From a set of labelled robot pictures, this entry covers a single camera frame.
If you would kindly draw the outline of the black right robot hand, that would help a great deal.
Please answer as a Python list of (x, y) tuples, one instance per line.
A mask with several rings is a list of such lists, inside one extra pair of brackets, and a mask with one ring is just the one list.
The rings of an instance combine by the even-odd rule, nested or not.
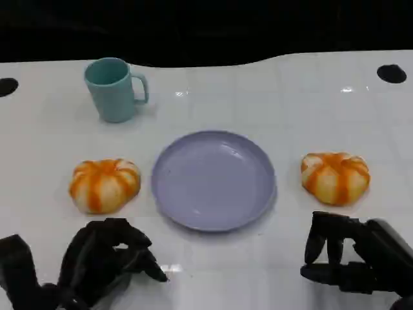
[(304, 261), (301, 276), (343, 292), (412, 296), (412, 248), (382, 219), (315, 211)]

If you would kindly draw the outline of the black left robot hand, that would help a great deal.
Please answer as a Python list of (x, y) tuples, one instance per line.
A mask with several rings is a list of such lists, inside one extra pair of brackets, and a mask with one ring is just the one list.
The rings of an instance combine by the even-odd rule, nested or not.
[(133, 274), (168, 277), (150, 251), (150, 239), (124, 218), (91, 221), (74, 236), (63, 256), (57, 287), (69, 309), (92, 309)]

